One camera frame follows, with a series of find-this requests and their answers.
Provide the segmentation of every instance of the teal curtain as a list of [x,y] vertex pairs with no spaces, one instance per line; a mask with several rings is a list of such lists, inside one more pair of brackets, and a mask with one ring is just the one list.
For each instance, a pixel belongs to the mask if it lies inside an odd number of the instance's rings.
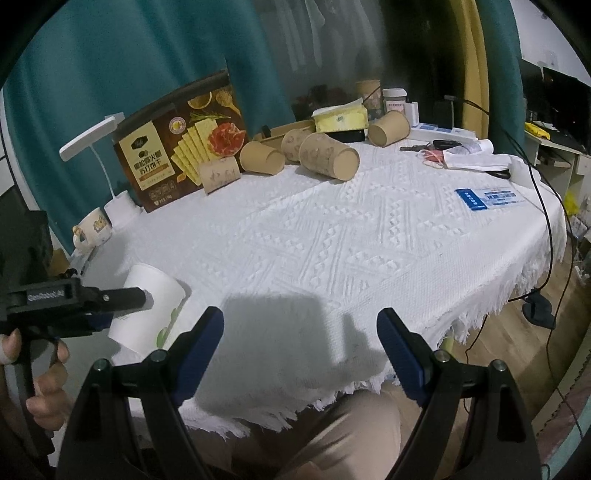
[[[251,136],[294,120],[251,0],[70,0],[42,27],[4,100],[21,169],[64,247],[111,196],[92,152],[63,163],[59,149],[226,65]],[[128,189],[110,139],[96,149],[115,193]]]
[[521,145],[525,143],[525,105],[519,72],[521,44],[509,0],[476,0],[484,33],[490,92],[489,138],[495,153],[517,154],[503,127]]

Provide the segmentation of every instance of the white paper cup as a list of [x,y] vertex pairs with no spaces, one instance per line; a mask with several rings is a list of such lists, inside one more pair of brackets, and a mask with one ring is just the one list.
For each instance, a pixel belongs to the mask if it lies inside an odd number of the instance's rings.
[[109,337],[142,357],[162,348],[185,298],[184,288],[166,273],[143,263],[131,267],[124,288],[148,293],[144,310],[113,319]]

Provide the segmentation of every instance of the beige pants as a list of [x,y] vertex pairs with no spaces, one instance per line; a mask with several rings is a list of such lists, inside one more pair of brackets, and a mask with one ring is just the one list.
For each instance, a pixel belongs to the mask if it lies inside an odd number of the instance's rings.
[[384,480],[400,452],[400,414],[388,394],[358,391],[323,412],[309,408],[280,433],[251,427],[246,439],[191,437],[209,465],[280,480]]

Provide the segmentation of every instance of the white tablecloth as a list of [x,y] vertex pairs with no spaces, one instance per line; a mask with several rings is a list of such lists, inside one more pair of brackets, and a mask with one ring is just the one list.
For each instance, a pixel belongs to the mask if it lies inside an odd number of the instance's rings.
[[[346,183],[295,165],[274,177],[246,174],[142,216],[100,249],[86,285],[120,287],[130,266],[145,262],[190,289],[178,332],[208,305],[224,312],[218,350],[180,409],[188,426],[243,435],[247,420],[278,430],[338,391],[379,391],[393,373],[376,334],[382,308],[435,347],[451,327],[464,339],[515,286],[535,284],[548,263],[535,192],[519,188],[530,202],[472,212],[455,189],[508,181],[430,168],[398,152],[408,143],[354,144],[361,167]],[[564,218],[542,190],[561,258]],[[104,333],[69,343],[74,393],[97,357],[140,360]],[[138,403],[131,408],[141,417]]]

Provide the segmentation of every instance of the screw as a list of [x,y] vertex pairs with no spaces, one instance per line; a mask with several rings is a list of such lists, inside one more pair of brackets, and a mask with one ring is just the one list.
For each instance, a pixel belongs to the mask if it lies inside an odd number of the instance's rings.
[[495,368],[495,370],[498,370],[499,372],[504,372],[505,370],[507,370],[507,364],[503,360],[493,360],[492,366]]
[[92,368],[94,368],[97,372],[100,372],[100,371],[104,370],[105,368],[107,368],[108,366],[109,366],[109,362],[107,360],[105,360],[104,358],[101,358],[100,360],[97,360],[92,365]]
[[445,350],[437,350],[435,351],[435,358],[444,364],[449,362],[452,357]]
[[154,363],[159,364],[160,362],[164,362],[167,357],[166,350],[156,350],[150,354],[150,360]]

